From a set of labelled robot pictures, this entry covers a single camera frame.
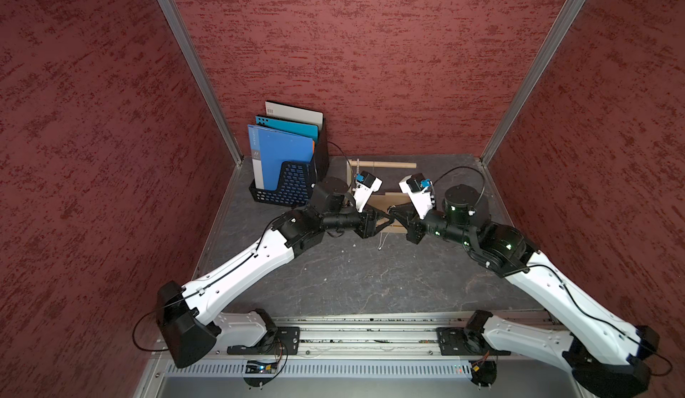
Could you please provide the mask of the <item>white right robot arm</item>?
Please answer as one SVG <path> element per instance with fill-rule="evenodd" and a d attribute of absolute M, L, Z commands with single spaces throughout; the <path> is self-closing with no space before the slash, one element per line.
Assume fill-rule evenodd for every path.
<path fill-rule="evenodd" d="M 390 215 L 419 243 L 426 236 L 454 242 L 478 265 L 524 291 L 563 326 L 543 330 L 476 311 L 465 332 L 478 349 L 517 353 L 569 373 L 597 397 L 635 397 L 646 392 L 660 336 L 648 326 L 623 321 L 567 278 L 520 230 L 492 220 L 483 191 L 460 184 L 442 205 L 435 186 L 421 174 L 405 177 L 410 201 Z"/>

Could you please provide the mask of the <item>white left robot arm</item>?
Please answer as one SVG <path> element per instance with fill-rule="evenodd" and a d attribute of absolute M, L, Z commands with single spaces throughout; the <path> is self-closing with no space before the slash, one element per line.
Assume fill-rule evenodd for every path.
<path fill-rule="evenodd" d="M 392 224 L 391 217 L 367 202 L 383 182 L 362 172 L 354 191 L 337 178 L 325 178 L 313 188 L 309 202 L 270 221 L 251 246 L 204 276 L 180 285 L 170 281 L 157 293 L 155 321 L 168 352 L 185 369 L 212 351 L 231 347 L 274 349 L 276 328 L 264 310 L 225 314 L 238 296 L 271 271 L 292 262 L 320 244 L 327 233 L 351 230 L 362 239 Z"/>

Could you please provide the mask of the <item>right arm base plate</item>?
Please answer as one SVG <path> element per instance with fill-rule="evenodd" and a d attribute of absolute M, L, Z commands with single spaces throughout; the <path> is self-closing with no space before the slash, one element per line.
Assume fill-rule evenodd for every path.
<path fill-rule="evenodd" d="M 480 332 L 467 328 L 437 328 L 437 343 L 442 356 L 466 356 L 481 358 L 490 356 L 510 356 L 509 351 L 491 347 Z"/>

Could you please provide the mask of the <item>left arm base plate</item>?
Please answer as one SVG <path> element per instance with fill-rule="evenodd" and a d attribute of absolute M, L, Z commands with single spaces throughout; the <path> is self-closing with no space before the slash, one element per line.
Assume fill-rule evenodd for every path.
<path fill-rule="evenodd" d="M 268 330 L 254 346 L 230 346 L 229 355 L 297 355 L 301 329 L 298 327 L 276 327 Z"/>

